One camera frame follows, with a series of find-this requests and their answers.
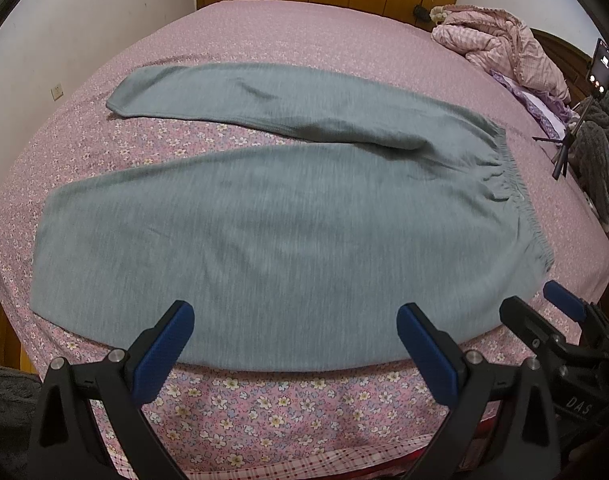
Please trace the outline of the grey-green knit pants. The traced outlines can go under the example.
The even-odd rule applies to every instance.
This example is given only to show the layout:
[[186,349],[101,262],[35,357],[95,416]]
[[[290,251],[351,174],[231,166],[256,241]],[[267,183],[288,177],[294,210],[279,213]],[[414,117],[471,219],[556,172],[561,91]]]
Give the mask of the grey-green knit pants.
[[186,363],[347,370],[405,358],[402,304],[468,341],[553,264],[505,131],[467,108],[275,64],[144,67],[107,105],[278,141],[47,196],[30,306],[85,338],[126,344],[184,300]]

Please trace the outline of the black phone tripod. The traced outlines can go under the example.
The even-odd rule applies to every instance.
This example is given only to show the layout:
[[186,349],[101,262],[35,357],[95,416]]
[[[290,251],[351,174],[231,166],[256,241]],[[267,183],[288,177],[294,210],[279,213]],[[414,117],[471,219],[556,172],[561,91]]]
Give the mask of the black phone tripod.
[[579,118],[573,123],[573,125],[566,130],[565,136],[562,140],[553,140],[546,138],[538,138],[537,136],[533,137],[533,140],[537,142],[545,142],[545,143],[554,143],[559,147],[559,151],[554,157],[555,164],[554,169],[552,171],[552,178],[554,180],[559,180],[560,176],[565,177],[567,175],[568,168],[568,157],[570,148],[573,146],[579,130],[582,124],[585,122],[585,116],[587,116],[590,107],[597,99],[594,96],[589,96],[589,98],[585,99],[585,104],[582,104],[580,107],[581,114]]

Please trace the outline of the grey fuzzy blanket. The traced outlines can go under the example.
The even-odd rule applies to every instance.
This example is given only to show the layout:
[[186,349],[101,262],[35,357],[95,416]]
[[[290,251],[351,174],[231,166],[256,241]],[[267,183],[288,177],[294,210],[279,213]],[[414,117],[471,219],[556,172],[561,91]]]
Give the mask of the grey fuzzy blanket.
[[570,161],[609,239],[609,89],[603,99],[589,105]]

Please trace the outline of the purple pillow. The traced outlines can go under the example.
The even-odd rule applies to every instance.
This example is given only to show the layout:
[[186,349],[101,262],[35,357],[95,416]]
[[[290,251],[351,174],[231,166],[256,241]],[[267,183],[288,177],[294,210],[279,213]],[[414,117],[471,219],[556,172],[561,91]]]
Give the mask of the purple pillow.
[[560,99],[521,87],[512,78],[496,70],[491,70],[490,75],[525,107],[549,139],[562,140],[567,127],[577,122],[579,115]]

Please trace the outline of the dark wooden headboard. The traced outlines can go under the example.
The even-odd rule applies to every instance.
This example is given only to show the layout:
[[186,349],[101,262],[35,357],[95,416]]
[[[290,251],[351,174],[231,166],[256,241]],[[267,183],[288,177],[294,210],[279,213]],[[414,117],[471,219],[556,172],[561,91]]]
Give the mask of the dark wooden headboard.
[[599,96],[597,88],[589,81],[589,70],[593,56],[575,47],[570,42],[544,30],[531,29],[542,49],[563,73],[570,94],[570,105],[575,106],[588,96]]

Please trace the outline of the smartphone on tripod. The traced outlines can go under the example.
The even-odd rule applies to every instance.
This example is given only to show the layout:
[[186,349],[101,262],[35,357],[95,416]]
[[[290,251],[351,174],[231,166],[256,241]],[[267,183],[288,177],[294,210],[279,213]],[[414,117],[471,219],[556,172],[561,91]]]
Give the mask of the smartphone on tripod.
[[591,96],[600,99],[609,87],[609,47],[599,38],[589,65],[587,81],[591,87]]

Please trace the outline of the pink quilted jacket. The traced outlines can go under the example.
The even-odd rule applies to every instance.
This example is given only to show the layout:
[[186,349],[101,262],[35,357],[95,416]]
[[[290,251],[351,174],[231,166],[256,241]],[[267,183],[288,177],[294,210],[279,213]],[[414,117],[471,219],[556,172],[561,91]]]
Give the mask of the pink quilted jacket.
[[431,39],[487,73],[498,72],[521,87],[570,101],[562,71],[545,53],[527,24],[503,9],[435,6]]

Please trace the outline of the wooden bed frame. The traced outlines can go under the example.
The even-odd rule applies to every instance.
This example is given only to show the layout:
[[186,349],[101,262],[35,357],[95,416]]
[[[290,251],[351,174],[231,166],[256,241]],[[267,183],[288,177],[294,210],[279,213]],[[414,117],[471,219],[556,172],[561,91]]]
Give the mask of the wooden bed frame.
[[10,325],[9,320],[0,305],[0,366],[21,370],[33,375],[38,371],[24,351],[20,341]]

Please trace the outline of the white wall socket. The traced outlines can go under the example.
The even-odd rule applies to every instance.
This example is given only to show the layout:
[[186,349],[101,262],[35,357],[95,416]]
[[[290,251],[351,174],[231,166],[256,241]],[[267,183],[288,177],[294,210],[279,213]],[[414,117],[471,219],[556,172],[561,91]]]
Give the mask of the white wall socket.
[[54,87],[50,88],[50,95],[54,102],[58,101],[64,96],[64,88],[61,84],[55,84]]

